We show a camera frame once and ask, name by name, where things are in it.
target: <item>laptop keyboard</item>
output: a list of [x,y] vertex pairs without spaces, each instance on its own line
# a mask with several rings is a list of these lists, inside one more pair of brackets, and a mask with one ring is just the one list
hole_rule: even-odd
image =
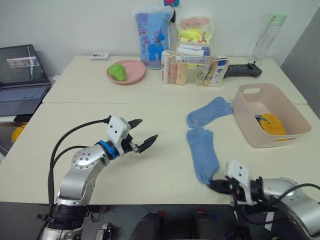
[[46,87],[1,90],[0,102],[39,99],[45,90]]

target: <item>yellow snack bag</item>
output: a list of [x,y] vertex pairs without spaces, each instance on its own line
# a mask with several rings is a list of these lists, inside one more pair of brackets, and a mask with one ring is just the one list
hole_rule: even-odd
[[214,24],[208,17],[190,17],[176,25],[179,41],[209,43],[214,34]]
[[272,135],[286,135],[286,130],[279,118],[272,113],[266,113],[260,116],[259,124],[264,131]]

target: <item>robotic arm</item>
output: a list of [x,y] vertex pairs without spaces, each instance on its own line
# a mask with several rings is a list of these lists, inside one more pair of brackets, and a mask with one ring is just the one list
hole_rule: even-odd
[[118,156],[134,151],[142,153],[157,139],[152,136],[140,146],[132,142],[129,131],[142,122],[127,122],[122,117],[110,118],[107,128],[109,141],[79,150],[71,160],[71,168],[64,176],[56,198],[56,205],[48,218],[42,240],[79,240],[88,204],[102,169]]
[[237,201],[242,201],[251,206],[274,206],[288,216],[288,221],[294,225],[302,239],[320,240],[320,205],[308,197],[295,181],[282,177],[259,177],[252,180],[248,169],[236,160],[228,163],[226,178],[213,180],[209,188],[232,195],[235,205]]

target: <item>blue unicorn package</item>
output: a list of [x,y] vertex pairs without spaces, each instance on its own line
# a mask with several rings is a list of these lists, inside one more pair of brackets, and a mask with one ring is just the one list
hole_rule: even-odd
[[135,15],[140,38],[141,61],[149,69],[161,68],[161,56],[170,47],[170,12],[138,13]]

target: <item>beige basket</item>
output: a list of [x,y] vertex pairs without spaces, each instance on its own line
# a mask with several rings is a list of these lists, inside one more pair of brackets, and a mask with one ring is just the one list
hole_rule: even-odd
[[[246,140],[255,148],[284,146],[311,130],[295,105],[278,87],[269,83],[240,86],[232,109]],[[261,128],[255,116],[266,113],[280,119],[287,135],[272,135]]]

